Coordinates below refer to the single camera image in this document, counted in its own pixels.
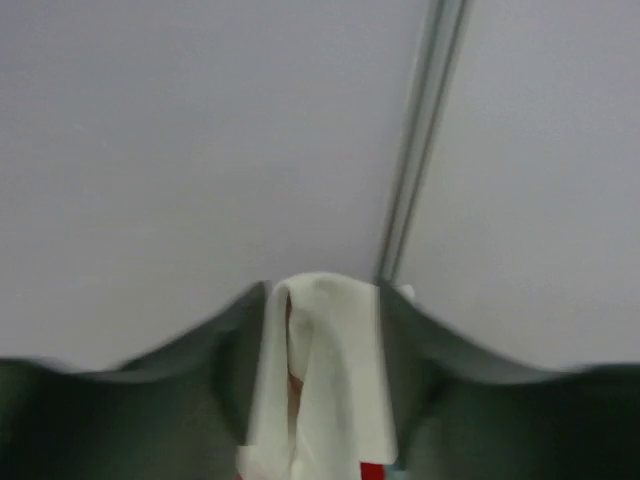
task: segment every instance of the white garment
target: white garment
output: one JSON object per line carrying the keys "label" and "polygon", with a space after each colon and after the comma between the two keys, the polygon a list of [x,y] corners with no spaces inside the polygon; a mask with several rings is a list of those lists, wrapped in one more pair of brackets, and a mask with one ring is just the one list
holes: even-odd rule
{"label": "white garment", "polygon": [[[239,450],[244,480],[359,480],[360,462],[395,461],[379,331],[373,285],[312,273],[276,286],[265,314],[250,446]],[[289,371],[304,382],[297,419],[288,409]]]}

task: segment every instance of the red object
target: red object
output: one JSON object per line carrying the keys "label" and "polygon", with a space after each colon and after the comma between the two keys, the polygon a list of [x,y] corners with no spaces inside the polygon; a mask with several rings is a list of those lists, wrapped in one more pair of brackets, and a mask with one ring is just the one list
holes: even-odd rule
{"label": "red object", "polygon": [[[291,297],[287,297],[287,305],[285,307],[285,316],[286,316],[287,323],[289,322],[290,315],[291,315]],[[289,381],[291,382],[293,394],[299,397],[300,392],[302,390],[302,382],[291,374],[289,374]],[[384,480],[384,466],[378,465],[375,463],[361,463],[360,478],[362,480]],[[242,477],[240,475],[237,475],[236,480],[242,480]]]}

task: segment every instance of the fabric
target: fabric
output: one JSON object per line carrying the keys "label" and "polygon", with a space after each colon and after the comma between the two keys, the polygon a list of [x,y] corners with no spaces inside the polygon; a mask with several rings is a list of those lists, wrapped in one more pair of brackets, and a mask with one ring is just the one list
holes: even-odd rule
{"label": "fabric", "polygon": [[276,286],[266,308],[251,446],[238,454],[244,480],[384,478],[396,445],[377,293],[329,273]]}

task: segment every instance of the white wall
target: white wall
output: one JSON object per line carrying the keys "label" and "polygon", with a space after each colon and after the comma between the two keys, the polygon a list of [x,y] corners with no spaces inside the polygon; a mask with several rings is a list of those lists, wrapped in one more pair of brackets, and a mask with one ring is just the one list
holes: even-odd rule
{"label": "white wall", "polygon": [[373,272],[424,0],[0,2],[0,355]]}
{"label": "white wall", "polygon": [[640,360],[640,2],[474,2],[399,281],[506,353]]}

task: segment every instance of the white towel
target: white towel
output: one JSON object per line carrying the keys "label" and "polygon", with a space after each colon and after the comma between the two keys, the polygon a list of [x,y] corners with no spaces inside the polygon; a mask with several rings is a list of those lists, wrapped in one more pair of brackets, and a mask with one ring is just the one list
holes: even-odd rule
{"label": "white towel", "polygon": [[[251,446],[239,450],[243,480],[359,480],[360,462],[395,461],[379,331],[373,285],[312,273],[276,286],[267,302]],[[288,408],[289,371],[304,382],[297,418]]]}

